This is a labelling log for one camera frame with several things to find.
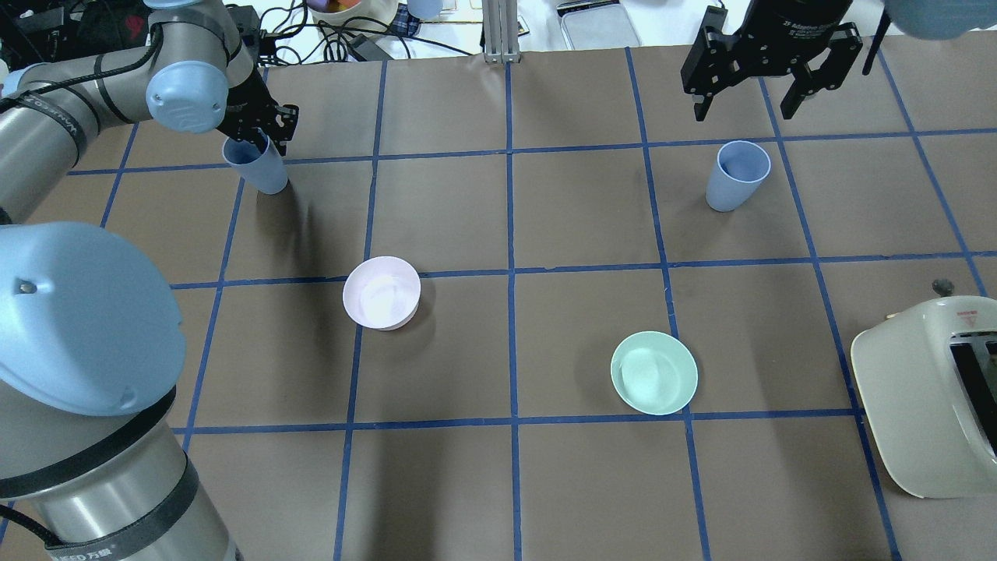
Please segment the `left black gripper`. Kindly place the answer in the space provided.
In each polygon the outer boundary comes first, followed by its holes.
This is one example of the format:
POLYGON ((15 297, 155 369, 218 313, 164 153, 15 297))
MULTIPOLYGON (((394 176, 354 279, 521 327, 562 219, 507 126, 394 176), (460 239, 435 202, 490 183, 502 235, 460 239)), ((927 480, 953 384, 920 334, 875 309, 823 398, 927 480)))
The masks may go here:
POLYGON ((285 157, 299 113, 296 105, 278 104, 259 69, 253 69, 244 82, 228 91, 222 135, 231 139, 231 153, 264 153, 267 135, 285 157))

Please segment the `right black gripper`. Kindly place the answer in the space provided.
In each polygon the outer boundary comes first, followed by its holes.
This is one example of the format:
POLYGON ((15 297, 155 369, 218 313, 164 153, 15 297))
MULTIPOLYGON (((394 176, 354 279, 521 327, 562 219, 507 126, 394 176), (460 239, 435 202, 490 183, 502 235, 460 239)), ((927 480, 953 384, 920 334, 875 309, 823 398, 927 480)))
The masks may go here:
POLYGON ((819 91, 840 88, 862 47, 857 25, 844 21, 851 4, 751 1, 732 34, 724 32, 727 10, 706 7, 680 70, 695 120, 704 122, 715 96, 748 78, 793 77, 780 103, 786 120, 819 91))

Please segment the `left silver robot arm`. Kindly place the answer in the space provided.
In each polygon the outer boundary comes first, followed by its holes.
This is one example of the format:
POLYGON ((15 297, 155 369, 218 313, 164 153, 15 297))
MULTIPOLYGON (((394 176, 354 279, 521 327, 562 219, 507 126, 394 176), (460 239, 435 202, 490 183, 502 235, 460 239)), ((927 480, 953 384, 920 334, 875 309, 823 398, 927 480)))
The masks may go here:
POLYGON ((150 42, 2 85, 2 519, 50 560, 240 560, 167 425, 185 335, 163 274, 84 221, 28 224, 100 133, 154 120, 280 157, 275 101, 222 1, 150 1, 150 42))

